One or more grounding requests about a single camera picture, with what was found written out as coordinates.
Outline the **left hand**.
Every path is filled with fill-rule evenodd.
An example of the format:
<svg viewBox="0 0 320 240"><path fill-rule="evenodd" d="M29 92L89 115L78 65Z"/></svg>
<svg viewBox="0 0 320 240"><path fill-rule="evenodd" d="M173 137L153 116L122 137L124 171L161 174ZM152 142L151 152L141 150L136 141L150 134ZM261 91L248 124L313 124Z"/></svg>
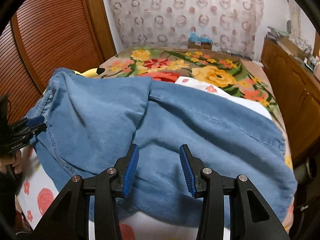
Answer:
<svg viewBox="0 0 320 240"><path fill-rule="evenodd" d="M13 155L4 155L0 158L0 172L7 173L7 165L12 165L14 173L19 174L22 172L22 154L21 150L17 150Z"/></svg>

